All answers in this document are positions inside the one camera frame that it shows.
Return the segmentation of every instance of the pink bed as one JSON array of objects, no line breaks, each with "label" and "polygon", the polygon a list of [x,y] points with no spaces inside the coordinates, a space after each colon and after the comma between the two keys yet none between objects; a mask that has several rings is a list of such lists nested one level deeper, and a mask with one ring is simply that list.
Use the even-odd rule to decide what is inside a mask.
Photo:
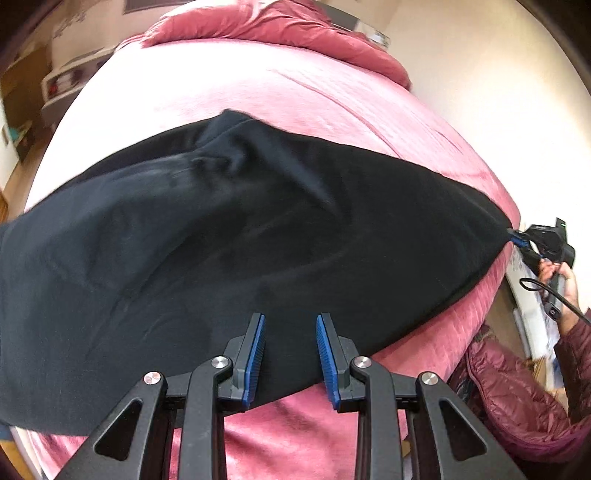
[{"label": "pink bed", "polygon": [[[150,48],[133,41],[119,50],[57,128],[27,207],[121,148],[226,108],[290,132],[428,167],[486,193],[519,224],[515,203],[482,159],[401,85],[309,49],[220,38]],[[509,252],[507,246],[466,297],[374,358],[393,372],[416,376],[432,370],[448,378],[484,320]],[[401,430],[406,433],[403,418]],[[83,440],[29,435],[50,479]],[[176,432],[171,478],[179,438]],[[356,415],[337,415],[324,387],[316,385],[226,419],[228,475],[351,479],[355,442]]]}]

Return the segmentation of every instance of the black fabric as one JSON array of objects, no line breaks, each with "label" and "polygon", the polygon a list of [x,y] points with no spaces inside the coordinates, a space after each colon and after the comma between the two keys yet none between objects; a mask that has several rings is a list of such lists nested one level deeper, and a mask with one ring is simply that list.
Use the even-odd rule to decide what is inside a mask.
[{"label": "black fabric", "polygon": [[148,371],[268,321],[256,403],[320,381],[316,316],[361,353],[464,295],[508,240],[482,193],[242,113],[164,132],[2,229],[0,419],[88,434]]}]

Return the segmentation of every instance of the black cable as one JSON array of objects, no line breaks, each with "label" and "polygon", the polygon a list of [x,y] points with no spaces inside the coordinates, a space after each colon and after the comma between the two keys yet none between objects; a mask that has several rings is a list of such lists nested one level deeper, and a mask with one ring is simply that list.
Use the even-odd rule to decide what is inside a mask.
[{"label": "black cable", "polygon": [[[537,285],[537,288],[528,287],[528,286],[525,285],[525,283],[533,283],[534,285]],[[538,279],[536,279],[536,278],[528,278],[528,277],[520,278],[519,279],[519,285],[521,285],[527,291],[540,291],[540,290],[547,291],[548,293],[554,295],[557,299],[559,299],[562,302],[563,305],[566,305],[566,307],[571,312],[573,312],[577,317],[579,317],[582,321],[587,322],[588,324],[591,325],[591,320],[589,320],[583,314],[583,312],[581,312],[577,307],[575,307],[572,303],[570,303],[567,299],[565,299],[555,289],[550,288],[548,285],[546,285],[545,283],[540,282]]]}]

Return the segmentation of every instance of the person's hand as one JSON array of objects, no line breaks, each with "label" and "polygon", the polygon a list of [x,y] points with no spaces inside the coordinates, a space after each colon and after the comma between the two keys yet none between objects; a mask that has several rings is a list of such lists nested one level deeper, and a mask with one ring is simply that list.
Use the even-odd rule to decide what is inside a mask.
[{"label": "person's hand", "polygon": [[[542,283],[547,284],[555,271],[566,279],[564,285],[564,293],[562,296],[572,303],[575,307],[579,308],[579,290],[577,288],[577,279],[574,276],[573,271],[566,263],[557,265],[552,263],[550,260],[543,258],[540,260],[540,274],[538,280]],[[556,323],[558,324],[558,331],[561,335],[566,335],[572,327],[579,321],[579,317],[566,306],[562,305],[562,317]]]}]

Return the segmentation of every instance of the wooden floor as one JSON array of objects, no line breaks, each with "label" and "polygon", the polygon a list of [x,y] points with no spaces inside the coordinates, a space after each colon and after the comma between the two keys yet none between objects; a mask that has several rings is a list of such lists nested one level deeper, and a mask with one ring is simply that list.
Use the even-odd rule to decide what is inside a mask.
[{"label": "wooden floor", "polygon": [[4,197],[8,202],[8,220],[13,220],[25,209],[33,180],[49,145],[52,133],[45,130],[29,150],[25,160],[17,163],[4,188]]},{"label": "wooden floor", "polygon": [[511,287],[503,278],[499,290],[496,292],[491,309],[486,314],[486,324],[495,332],[499,342],[519,358],[525,360],[525,352],[521,337],[513,317],[513,309],[517,307]]}]

